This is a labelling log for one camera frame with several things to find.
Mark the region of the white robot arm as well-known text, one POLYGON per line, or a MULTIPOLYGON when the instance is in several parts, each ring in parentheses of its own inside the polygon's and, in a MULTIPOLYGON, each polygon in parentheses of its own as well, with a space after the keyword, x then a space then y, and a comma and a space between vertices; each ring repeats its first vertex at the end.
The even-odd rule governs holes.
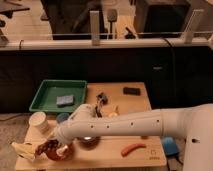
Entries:
POLYGON ((90 104, 80 105, 54 129, 70 144, 77 137, 169 136, 186 140, 183 171, 213 171, 213 104, 155 109, 114 117, 96 117, 90 104))

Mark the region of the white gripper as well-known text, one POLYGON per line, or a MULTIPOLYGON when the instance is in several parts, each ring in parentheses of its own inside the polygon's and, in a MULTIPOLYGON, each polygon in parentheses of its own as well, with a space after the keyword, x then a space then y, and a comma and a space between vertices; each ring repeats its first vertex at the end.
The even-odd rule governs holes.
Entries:
POLYGON ((56 140, 62 144, 70 144, 72 142, 72 136, 69 132, 67 124, 59 124, 53 130, 53 135, 56 140))

